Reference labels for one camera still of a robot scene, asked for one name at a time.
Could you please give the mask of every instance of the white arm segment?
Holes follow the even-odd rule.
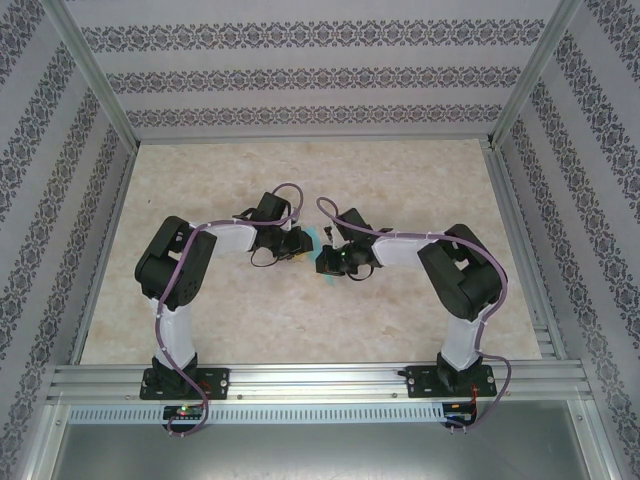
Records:
[[[256,229],[249,225],[217,225],[205,230],[217,237],[211,258],[219,257],[229,252],[247,252],[256,239]],[[155,318],[158,300],[149,300]],[[176,308],[172,312],[168,308],[162,310],[160,320],[160,334],[167,352],[182,369],[186,367],[196,350],[191,340],[191,304]],[[160,347],[156,351],[156,358],[167,368],[173,369]]]
[[[380,265],[404,265],[423,268],[418,257],[418,251],[436,240],[380,237],[372,246],[373,254]],[[461,371],[470,367],[477,359],[475,339],[478,328],[484,321],[484,314],[489,309],[480,312],[473,322],[449,314],[449,328],[442,347],[442,356],[456,370]]]

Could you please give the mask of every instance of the enclosure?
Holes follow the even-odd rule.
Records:
[[[0,478],[640,478],[638,8],[2,2]],[[167,438],[136,263],[166,217],[283,182],[313,250],[212,258],[193,343],[225,399]],[[513,375],[478,429],[398,375],[445,341],[424,271],[315,273],[322,195],[376,230],[463,223],[501,263],[482,351]]]

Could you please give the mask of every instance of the striped wall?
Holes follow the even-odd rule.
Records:
[[[503,145],[623,478],[640,478],[640,2],[585,1]]]
[[[0,479],[69,361],[133,161],[36,0],[0,4]]]
[[[143,140],[488,134],[558,0],[67,2]]]

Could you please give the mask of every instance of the patterned wallpaper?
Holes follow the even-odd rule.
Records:
[[[503,145],[623,478],[640,478],[639,22],[632,2],[584,2]]]
[[[486,134],[556,4],[67,3],[143,140]]]
[[[0,18],[0,479],[9,479],[50,367],[69,361],[132,158],[37,0],[4,2]]]

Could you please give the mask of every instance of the marble floor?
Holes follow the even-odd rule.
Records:
[[[230,218],[287,181],[305,193],[300,224],[325,243],[329,222],[315,206],[319,195],[342,211],[356,207],[374,228],[426,232],[469,225],[510,280],[483,349],[540,358],[482,152],[468,140],[143,146],[82,363],[150,363],[153,316],[133,270],[164,218]],[[295,191],[281,193],[295,205]],[[260,269],[247,253],[213,260],[192,309],[200,362],[435,360],[447,312],[424,271],[389,267],[353,282],[316,274],[314,258]]]

